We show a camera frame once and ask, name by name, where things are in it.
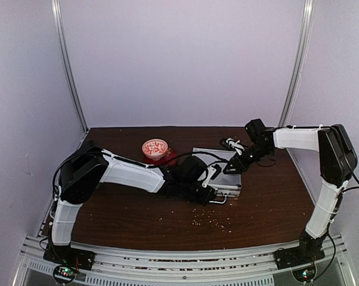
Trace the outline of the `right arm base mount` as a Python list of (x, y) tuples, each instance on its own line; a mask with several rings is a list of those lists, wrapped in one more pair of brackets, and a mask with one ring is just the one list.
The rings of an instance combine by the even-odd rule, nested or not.
[(274, 252), (277, 269), (295, 268), (293, 277), (301, 283), (312, 282), (317, 277), (316, 261), (325, 258), (322, 244), (325, 236), (313, 238), (307, 233), (299, 237), (298, 246), (279, 248)]

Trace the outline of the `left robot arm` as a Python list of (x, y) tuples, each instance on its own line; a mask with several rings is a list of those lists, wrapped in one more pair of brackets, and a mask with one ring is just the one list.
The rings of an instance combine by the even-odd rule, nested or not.
[(77, 150), (66, 158), (52, 177), (52, 225), (49, 231), (51, 254), (62, 265), (74, 258), (68, 247), (80, 208), (103, 183), (130, 186), (165, 197), (180, 197), (202, 206), (216, 198), (207, 179), (207, 165), (190, 153), (179, 165), (153, 165), (125, 158), (98, 147)]

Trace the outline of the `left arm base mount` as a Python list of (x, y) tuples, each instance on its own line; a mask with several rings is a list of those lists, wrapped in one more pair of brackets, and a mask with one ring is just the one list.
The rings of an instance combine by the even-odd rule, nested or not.
[(92, 269), (95, 253), (73, 248), (70, 244), (56, 246), (52, 243), (52, 239), (48, 239), (43, 258), (56, 264), (52, 270), (54, 281), (58, 285), (67, 285), (81, 274), (80, 270), (90, 271)]

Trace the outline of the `aluminium poker case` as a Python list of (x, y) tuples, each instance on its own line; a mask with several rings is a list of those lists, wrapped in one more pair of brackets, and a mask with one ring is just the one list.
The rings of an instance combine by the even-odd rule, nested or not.
[[(223, 169), (227, 164), (224, 163), (222, 159), (229, 161), (229, 159), (235, 155), (234, 151), (194, 147), (193, 152), (207, 165), (207, 167), (213, 164), (219, 164), (221, 166), (221, 173), (214, 180), (211, 180), (208, 185), (216, 190), (216, 198), (210, 201), (210, 203), (224, 204), (229, 197), (239, 197), (242, 188), (242, 176), (227, 175), (223, 173)], [(205, 174), (206, 173), (204, 173), (199, 180), (202, 181), (205, 178)]]

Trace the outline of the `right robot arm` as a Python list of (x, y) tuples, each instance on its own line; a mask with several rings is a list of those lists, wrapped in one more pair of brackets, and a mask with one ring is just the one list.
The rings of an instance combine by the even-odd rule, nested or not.
[(222, 138), (220, 145), (234, 151), (225, 174), (242, 174), (251, 165), (277, 150), (287, 150), (292, 155), (312, 153), (315, 161), (314, 175), (316, 198), (314, 210), (304, 229), (306, 241), (295, 248), (294, 257), (300, 263), (308, 262), (317, 254), (316, 242), (329, 233), (335, 219), (341, 196), (359, 189), (355, 175), (358, 156), (344, 125), (266, 127), (261, 119), (253, 119), (245, 126), (251, 144), (244, 146), (233, 138)]

